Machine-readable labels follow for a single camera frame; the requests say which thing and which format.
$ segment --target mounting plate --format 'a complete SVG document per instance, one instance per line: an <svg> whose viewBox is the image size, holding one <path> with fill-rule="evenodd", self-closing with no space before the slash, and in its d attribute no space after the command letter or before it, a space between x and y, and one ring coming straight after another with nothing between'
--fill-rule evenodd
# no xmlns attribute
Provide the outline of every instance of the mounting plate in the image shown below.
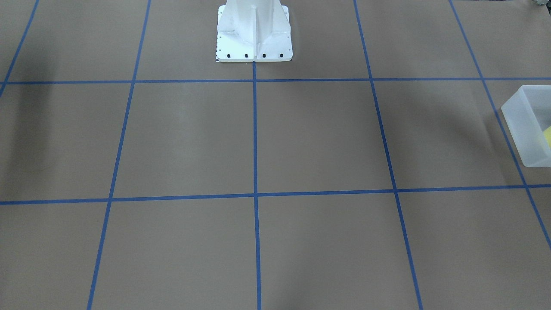
<svg viewBox="0 0 551 310"><path fill-rule="evenodd" d="M226 6L218 8L218 22ZM281 6L287 22L289 22L289 8ZM291 33L271 33L264 40L253 44L243 40L236 32L218 31L216 44L216 61L218 62L279 62L290 61L293 58L293 44Z"/></svg>

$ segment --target grid square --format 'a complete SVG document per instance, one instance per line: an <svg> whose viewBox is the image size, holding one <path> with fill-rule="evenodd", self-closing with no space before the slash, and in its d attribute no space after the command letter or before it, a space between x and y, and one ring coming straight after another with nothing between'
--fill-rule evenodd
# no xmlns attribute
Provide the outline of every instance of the grid square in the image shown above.
<svg viewBox="0 0 551 310"><path fill-rule="evenodd" d="M95 309L255 309L252 199L114 203Z"/></svg>
<svg viewBox="0 0 551 310"><path fill-rule="evenodd" d="M413 309L394 195L260 198L262 308Z"/></svg>
<svg viewBox="0 0 551 310"><path fill-rule="evenodd" d="M478 81L377 82L399 188L519 185Z"/></svg>
<svg viewBox="0 0 551 310"><path fill-rule="evenodd" d="M547 233L551 233L551 189L530 189L530 193L538 207L539 215L547 229Z"/></svg>
<svg viewBox="0 0 551 310"><path fill-rule="evenodd" d="M400 198L426 310L549 307L549 247L523 189Z"/></svg>
<svg viewBox="0 0 551 310"><path fill-rule="evenodd" d="M549 13L533 1L454 1L485 77L548 77Z"/></svg>
<svg viewBox="0 0 551 310"><path fill-rule="evenodd" d="M0 99L0 200L107 197L128 85L9 85Z"/></svg>
<svg viewBox="0 0 551 310"><path fill-rule="evenodd" d="M251 83L138 84L117 197L253 192Z"/></svg>
<svg viewBox="0 0 551 310"><path fill-rule="evenodd" d="M515 146L515 141L513 141L513 138L511 136L511 132L509 131L509 127L507 126L507 122L505 121L505 118L503 117L503 112L501 112L501 106L511 98L511 96L516 93L516 91L519 89L522 85L551 85L551 81L487 81L488 89L490 90L490 94L492 96L492 99L494 101L494 105L496 109L498 109L499 117L501 118L501 123L503 124L503 127L505 128L505 132L507 133L507 137L509 138L509 141L511 142L511 146L513 147L513 150L515 152L515 156L518 160L518 164L521 167L522 174L524 175L526 182L528 184L551 184L551 168L529 168L525 167L522 164L522 161L520 159L520 155L518 154L518 150ZM498 137L501 136L503 140L503 133L501 129L494 128L493 136ZM502 143L500 145L500 153L507 152L510 156L509 148L507 147L507 144Z"/></svg>
<svg viewBox="0 0 551 310"><path fill-rule="evenodd" d="M259 63L259 78L367 78L352 1L283 0L289 7L293 60Z"/></svg>
<svg viewBox="0 0 551 310"><path fill-rule="evenodd" d="M0 308L83 309L105 204L0 208Z"/></svg>
<svg viewBox="0 0 551 310"><path fill-rule="evenodd" d="M448 1L360 1L358 10L374 77L478 77Z"/></svg>
<svg viewBox="0 0 551 310"><path fill-rule="evenodd" d="M151 3L139 79L250 79L251 65L216 62L220 0Z"/></svg>
<svg viewBox="0 0 551 310"><path fill-rule="evenodd" d="M4 0L0 2L0 81L8 73L17 46L21 41L34 0Z"/></svg>
<svg viewBox="0 0 551 310"><path fill-rule="evenodd" d="M146 6L41 0L10 81L131 79Z"/></svg>
<svg viewBox="0 0 551 310"><path fill-rule="evenodd" d="M257 109L260 192L392 188L369 82L259 83Z"/></svg>

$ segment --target translucent plastic bin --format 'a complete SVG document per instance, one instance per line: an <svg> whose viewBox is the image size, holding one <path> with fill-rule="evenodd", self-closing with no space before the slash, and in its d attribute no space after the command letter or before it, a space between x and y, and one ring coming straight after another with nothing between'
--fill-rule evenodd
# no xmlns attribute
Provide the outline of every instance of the translucent plastic bin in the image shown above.
<svg viewBox="0 0 551 310"><path fill-rule="evenodd" d="M501 107L522 163L551 167L551 147L543 131L551 126L551 86L523 85Z"/></svg>

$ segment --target blue tape line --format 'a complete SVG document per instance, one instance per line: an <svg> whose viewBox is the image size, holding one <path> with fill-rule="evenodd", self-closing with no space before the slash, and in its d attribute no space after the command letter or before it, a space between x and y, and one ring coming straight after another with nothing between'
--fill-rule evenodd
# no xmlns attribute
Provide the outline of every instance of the blue tape line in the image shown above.
<svg viewBox="0 0 551 310"><path fill-rule="evenodd" d="M134 93L134 86L136 85L136 76L138 75L139 60L140 60L140 56L142 54L142 46L143 46L143 41L144 41L144 38L145 38L145 31L146 31L146 28L147 28L147 20L148 20L148 17L149 17L150 7L151 7L151 0L148 0L147 1L147 8L145 9L145 17L144 17L144 21L143 21L143 26L142 26L142 35L140 36L140 41L139 41L139 45L138 45L138 53L136 55L136 64L134 65L134 74L132 76L132 84L130 85L130 91L129 91L129 94L128 94L128 101L127 101L127 104L126 104L125 119L122 123L121 137L120 137L120 140L119 140L119 143L118 143L117 157L116 157L116 160L115 160L115 167L113 169L113 177L112 177L112 180L111 180L111 188L109 190L109 200L107 201L107 207L105 208L104 223L103 223L103 227L101 229L100 244L98 246L98 255L96 256L96 264L95 264L95 267L94 267L94 275L92 277L92 284L90 286L90 295L88 297L87 310L92 309L92 303L94 301L94 293L95 293L96 283L97 283L97 280L98 280L98 273L99 273L100 263L101 263L101 255L102 255L102 252L103 252L103 246L104 246L104 242L105 242L105 235L107 233L107 224L109 222L109 214L111 212L111 204L112 204L112 201L113 201L113 194L115 192L115 184L117 182L118 166L119 166L119 163L121 161L122 146L123 146L124 141L125 141L126 126L128 124L128 116L130 114L130 106L132 104L132 96L133 96L133 93Z"/></svg>
<svg viewBox="0 0 551 310"><path fill-rule="evenodd" d="M327 195L357 195L357 194L387 194L392 189L373 190L333 190L333 191L289 191L276 193L259 193L258 197L285 197L285 196L327 196Z"/></svg>
<svg viewBox="0 0 551 310"><path fill-rule="evenodd" d="M19 56L19 52L21 51L21 47L23 46L23 42L25 41L25 38L27 37L27 33L29 32L29 28L31 27L31 23L33 22L34 15L36 13L36 8L38 7L38 3L40 0L36 0L35 5L33 6L33 11L31 12L31 16L29 17L29 21L27 22L27 26L25 27L25 31L23 31L23 36L21 37L21 40L19 41L19 45L17 46L17 49L15 50L15 54L12 58L12 63L10 63L8 72L6 73L6 77L4 78L4 83L2 83L2 87L0 88L0 97L4 93L4 89L6 88L6 85L9 81L9 76L12 74L13 67L15 66L15 62L17 60L17 57Z"/></svg>
<svg viewBox="0 0 551 310"><path fill-rule="evenodd" d="M551 188L551 184L532 184L528 185L529 188Z"/></svg>
<svg viewBox="0 0 551 310"><path fill-rule="evenodd" d="M486 81L551 81L551 77L511 77L484 78ZM297 78L297 79L257 79L257 83L286 82L398 82L398 81L481 81L481 78ZM2 85L55 85L55 84L131 84L128 80L98 80L98 81L15 81L2 82ZM136 84L162 83L251 83L252 79L137 79Z"/></svg>
<svg viewBox="0 0 551 310"><path fill-rule="evenodd" d="M518 174L522 180L522 183L524 185L524 188L526 189L526 194L528 195L528 199L530 200L530 204L532 204L532 208L534 210L534 213L536 214L536 218L539 222L539 226L542 229L543 235L545 237L545 240L547 241L547 245L549 246L549 249L551 250L551 239L549 238L549 233L547 232L547 229L545 228L545 224L542 221L542 217L539 214L538 207L536 206L536 203L534 202L534 199L532 197L532 193L530 192L530 187L528 186L526 179L524 177L524 174L522 173L522 169L518 163L518 160L515 156L515 152L513 151L513 147L511 145L511 142L509 141L509 138L507 137L507 133L505 131L505 128L503 126L503 123L501 122L501 118L499 117L498 110L495 107L494 99L491 97L490 90L488 89L488 85L486 84L486 79L482 75L482 71L480 70L480 67L478 65L477 58L474 55L473 49L471 47L471 44L469 43L469 39L467 38L467 34L465 33L465 30L463 28L463 25L461 24L461 20L459 19L459 15L457 14L457 10L455 9L455 6L453 5L452 0L448 0L450 3L451 9L453 11L453 14L455 16L455 19L457 21L457 24L459 25L459 28L461 30L461 34L463 35L463 39L465 40L465 43L467 44L467 47L469 49L469 52L471 53L471 57L473 59L474 65L477 68L478 75L480 76L482 80L482 84L484 85L484 89L486 91L486 95L488 96L488 99L490 100L491 108L494 110L495 118L498 120L499 127L501 129L501 133L503 134L503 137L505 138L505 142L507 143L507 147L509 148L509 152L511 153L511 157L513 158L513 161L515 162L515 166L517 167Z"/></svg>
<svg viewBox="0 0 551 310"><path fill-rule="evenodd" d="M551 184L532 184L530 188L551 188ZM252 197L285 197L285 196L327 196L327 195L370 195L390 193L427 193L438 191L476 191L476 190L507 190L524 189L524 185L494 185L494 186L464 186L450 188L404 188L404 189L372 189L372 190L334 190L334 191L284 191L271 193L243 194L212 194L212 195L181 195L181 196L150 196L150 197L113 197L112 202L129 201L162 201L162 200L197 200L197 199L232 199ZM0 205L44 205L44 204L78 204L90 202L108 202L108 198L93 199L54 199L54 200L18 200L0 201Z"/></svg>
<svg viewBox="0 0 551 310"><path fill-rule="evenodd" d="M266 82L367 82L368 78L266 78L258 79L259 83Z"/></svg>
<svg viewBox="0 0 551 310"><path fill-rule="evenodd" d="M257 126L257 78L256 62L252 63L252 119L253 119L253 187L255 197L255 245L256 245L256 303L262 310L262 281L260 262L260 223L258 219L258 126Z"/></svg>
<svg viewBox="0 0 551 310"><path fill-rule="evenodd" d="M394 82L394 81L479 81L480 78L373 78L375 82Z"/></svg>
<svg viewBox="0 0 551 310"><path fill-rule="evenodd" d="M504 78L504 77L496 77L496 78L489 78L484 77L486 81L549 81L551 80L551 77L510 77L510 78Z"/></svg>
<svg viewBox="0 0 551 310"><path fill-rule="evenodd" d="M107 202L107 198L0 201L0 206L48 205L48 204L87 204L87 203L91 203L91 202Z"/></svg>
<svg viewBox="0 0 551 310"><path fill-rule="evenodd" d="M387 164L388 164L388 171L390 173L392 188L395 191L394 197L395 197L396 206L397 206L397 209L398 209L398 215L400 217L400 223L401 223L401 226L402 226L402 234L403 234L404 243L405 243L405 246L406 246L406 252L408 254L409 268L410 268L411 274L412 274L413 286L415 288L415 295L417 296L417 304L418 304L419 310L423 310L423 301L421 299L421 292L419 290L419 285L418 285L418 281L417 281L417 273L415 272L415 265L413 264L413 257L412 257L412 253L411 253L411 248L409 246L408 233L407 233L407 230L406 230L406 223L404 222L404 218L403 218L400 198L398 196L398 192L396 191L396 189L397 189L396 180L395 180L395 177L394 177L394 171L392 169L392 161L390 159L390 152L388 151L388 144L387 144L387 141L386 141L385 128L383 126L381 111L379 109L379 101L377 99L377 92L375 90L375 83L373 81L373 74L371 72L371 64L369 62L368 49L367 49L366 44L365 44L364 31L363 31L363 28L361 26L360 13L359 13L359 10L358 10L358 3L357 3L356 0L354 0L354 9L356 11L356 20L358 22L358 30L360 32L361 45L364 49L365 63L368 67L368 74L369 74L369 78L370 78L371 91L373 92L373 100L375 102L375 109L377 111L377 119L379 120L379 128L381 130L381 137L382 137L382 141L383 141L383 146L385 147L385 155L386 155L386 160L387 160Z"/></svg>
<svg viewBox="0 0 551 310"><path fill-rule="evenodd" d="M57 84L130 84L131 80L105 80L105 81L22 81L8 82L8 85L57 85Z"/></svg>
<svg viewBox="0 0 551 310"><path fill-rule="evenodd" d="M242 83L251 79L138 79L136 83Z"/></svg>
<svg viewBox="0 0 551 310"><path fill-rule="evenodd" d="M496 186L463 186L451 188L411 188L398 189L398 193L423 193L435 191L475 191L475 190L499 190L499 189L523 189L524 185L496 185Z"/></svg>
<svg viewBox="0 0 551 310"><path fill-rule="evenodd" d="M225 199L225 198L251 198L254 194L219 194L219 195L187 195L187 196L153 196L153 197L119 197L113 198L113 202L129 201L161 201L161 200L197 200L197 199Z"/></svg>
<svg viewBox="0 0 551 310"><path fill-rule="evenodd" d="M258 219L258 196L255 196L255 245L256 245L256 308L262 310L262 276L260 262L260 223Z"/></svg>

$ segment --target yellow sponge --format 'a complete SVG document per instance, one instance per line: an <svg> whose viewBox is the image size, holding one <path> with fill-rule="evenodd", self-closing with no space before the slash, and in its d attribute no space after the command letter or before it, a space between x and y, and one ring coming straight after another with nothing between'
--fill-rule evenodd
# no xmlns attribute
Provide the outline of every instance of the yellow sponge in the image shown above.
<svg viewBox="0 0 551 310"><path fill-rule="evenodd" d="M549 147L551 147L551 126L543 132L543 136L547 140L547 144L549 144Z"/></svg>

